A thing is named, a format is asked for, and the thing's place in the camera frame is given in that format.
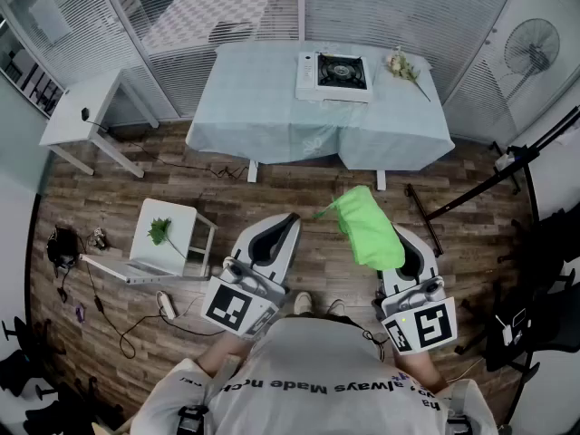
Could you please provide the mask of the standing fan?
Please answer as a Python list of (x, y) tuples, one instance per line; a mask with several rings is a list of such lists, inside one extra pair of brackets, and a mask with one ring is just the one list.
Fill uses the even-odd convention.
[(532, 18), (518, 25), (507, 39), (504, 62), (511, 74), (518, 74), (521, 79), (506, 101), (510, 101), (530, 77), (547, 71), (555, 62), (559, 49), (559, 33), (546, 19)]

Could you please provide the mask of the white portable gas stove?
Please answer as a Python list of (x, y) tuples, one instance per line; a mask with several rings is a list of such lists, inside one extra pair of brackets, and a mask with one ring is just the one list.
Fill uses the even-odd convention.
[(366, 58), (300, 52), (295, 97), (302, 101), (370, 103), (373, 87)]

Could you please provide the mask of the black bag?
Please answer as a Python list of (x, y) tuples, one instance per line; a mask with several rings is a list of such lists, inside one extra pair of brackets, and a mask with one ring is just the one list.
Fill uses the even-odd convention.
[(46, 253), (55, 268), (74, 266), (79, 255), (77, 235), (68, 228), (56, 227), (47, 240)]

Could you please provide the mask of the black tripod stand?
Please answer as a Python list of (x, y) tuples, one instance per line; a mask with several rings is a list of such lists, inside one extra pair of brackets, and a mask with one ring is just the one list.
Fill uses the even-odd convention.
[(551, 144), (556, 138), (566, 132), (571, 126), (580, 119), (580, 106), (575, 106), (562, 120), (560, 120), (554, 127), (552, 127), (548, 132), (546, 132), (542, 137), (540, 137), (536, 142), (534, 142), (530, 147), (517, 147), (510, 146), (507, 150), (512, 150), (516, 153), (516, 159), (513, 163), (507, 165), (504, 169), (497, 171), (492, 177), (486, 179), (484, 182), (477, 185), (475, 188), (469, 190), (458, 198), (453, 199), (451, 202), (443, 205), (430, 213), (427, 213), (421, 200), (416, 193), (414, 187), (411, 183), (407, 184), (404, 193), (407, 197), (414, 200), (420, 211), (420, 216), (427, 227), (430, 237), (434, 242), (435, 247), (433, 248), (433, 254), (436, 258), (444, 254), (443, 247), (440, 243), (439, 237), (437, 236), (431, 221), (435, 218), (439, 218), (444, 214), (450, 212), (464, 203), (472, 200), (474, 197), (484, 193), (485, 191), (491, 189), (501, 181), (512, 178), (514, 174), (521, 169), (525, 171), (527, 184), (530, 194), (530, 204), (532, 207), (532, 213), (534, 219), (538, 219), (538, 207), (537, 198), (535, 191), (533, 190), (533, 181), (531, 179), (531, 170), (529, 164), (540, 156), (540, 152)]

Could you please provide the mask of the person's white printed t-shirt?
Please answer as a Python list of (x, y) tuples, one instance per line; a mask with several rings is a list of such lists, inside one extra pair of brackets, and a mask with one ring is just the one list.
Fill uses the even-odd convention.
[(130, 435), (498, 435), (474, 381), (432, 393), (341, 319), (280, 319), (243, 364), (233, 358), (214, 377), (183, 361)]

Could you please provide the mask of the white wifi router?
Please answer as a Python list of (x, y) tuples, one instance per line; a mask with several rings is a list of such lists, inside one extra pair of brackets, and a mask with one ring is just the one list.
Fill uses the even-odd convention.
[(531, 320), (527, 316), (526, 308), (522, 308), (506, 320), (503, 320), (497, 314), (495, 319), (502, 327), (502, 337), (506, 347), (511, 344), (517, 344), (522, 339), (524, 332), (531, 327)]

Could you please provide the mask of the person's left forearm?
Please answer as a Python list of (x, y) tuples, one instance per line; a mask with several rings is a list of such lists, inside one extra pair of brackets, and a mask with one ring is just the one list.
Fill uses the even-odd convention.
[(195, 362), (205, 374), (214, 377), (230, 356), (235, 356), (243, 362), (253, 346), (254, 342), (251, 340), (224, 332)]

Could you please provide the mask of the green cloth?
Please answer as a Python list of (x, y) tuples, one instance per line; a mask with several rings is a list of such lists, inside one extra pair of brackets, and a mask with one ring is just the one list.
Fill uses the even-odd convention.
[(377, 271), (400, 268), (405, 253), (393, 224), (366, 186), (357, 186), (335, 199), (314, 218), (335, 210), (339, 229), (348, 236), (357, 265)]

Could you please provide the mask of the pink artificial flower bouquet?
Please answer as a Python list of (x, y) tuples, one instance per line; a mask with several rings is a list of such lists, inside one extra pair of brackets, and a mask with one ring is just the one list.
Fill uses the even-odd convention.
[(417, 71), (413, 65), (407, 60), (406, 55), (402, 51), (401, 47), (398, 45), (395, 47), (394, 51), (389, 54), (386, 58), (386, 69), (394, 77), (403, 79), (405, 81), (411, 82), (415, 87), (419, 89), (422, 95), (430, 101), (427, 93), (420, 86), (418, 79), (420, 72)]

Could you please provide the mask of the white power strip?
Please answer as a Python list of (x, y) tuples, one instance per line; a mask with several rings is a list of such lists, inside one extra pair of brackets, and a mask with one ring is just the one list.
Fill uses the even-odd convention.
[(164, 291), (158, 291), (156, 293), (156, 300), (158, 302), (161, 314), (164, 315), (170, 321), (175, 320), (177, 314), (169, 294), (167, 294)]

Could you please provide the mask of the white side table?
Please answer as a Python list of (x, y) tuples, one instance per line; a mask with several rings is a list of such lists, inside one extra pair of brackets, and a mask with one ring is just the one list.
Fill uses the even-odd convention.
[[(89, 141), (129, 173), (140, 179), (143, 178), (144, 170), (127, 159), (99, 134), (102, 120), (118, 90), (126, 94), (152, 128), (159, 127), (158, 120), (154, 118), (150, 109), (129, 83), (124, 80), (121, 71), (113, 70), (77, 82), (64, 90), (50, 120), (47, 122), (40, 144), (91, 176), (94, 173), (92, 168), (62, 148), (62, 145), (66, 143)], [(81, 111), (83, 108), (89, 109), (90, 122), (82, 119)]]

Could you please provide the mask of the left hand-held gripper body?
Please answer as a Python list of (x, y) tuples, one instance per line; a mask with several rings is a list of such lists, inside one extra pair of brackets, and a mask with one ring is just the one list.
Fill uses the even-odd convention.
[(287, 293), (284, 279), (266, 277), (229, 256), (221, 274), (209, 280), (201, 316), (240, 338), (251, 338), (275, 318)]

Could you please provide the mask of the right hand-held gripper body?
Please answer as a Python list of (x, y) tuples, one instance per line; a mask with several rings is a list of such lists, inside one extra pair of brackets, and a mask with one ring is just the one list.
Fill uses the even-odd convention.
[(457, 338), (456, 308), (441, 276), (433, 277), (380, 303), (380, 320), (400, 355), (428, 351)]

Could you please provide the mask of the person's right forearm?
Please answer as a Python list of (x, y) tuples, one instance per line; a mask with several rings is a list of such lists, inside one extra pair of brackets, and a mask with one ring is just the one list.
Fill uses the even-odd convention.
[(438, 393), (449, 387), (428, 352), (400, 354), (394, 348), (393, 358), (400, 371), (409, 374), (428, 391)]

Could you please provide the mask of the table with light blue tablecloth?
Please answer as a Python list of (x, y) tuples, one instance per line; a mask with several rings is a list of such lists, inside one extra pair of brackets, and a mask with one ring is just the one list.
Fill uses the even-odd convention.
[[(368, 103), (295, 96), (300, 53), (362, 56)], [(418, 171), (454, 148), (430, 65), (410, 54), (416, 84), (385, 67), (390, 50), (352, 43), (226, 43), (202, 93), (186, 138), (193, 150), (264, 164), (338, 155), (350, 170)]]

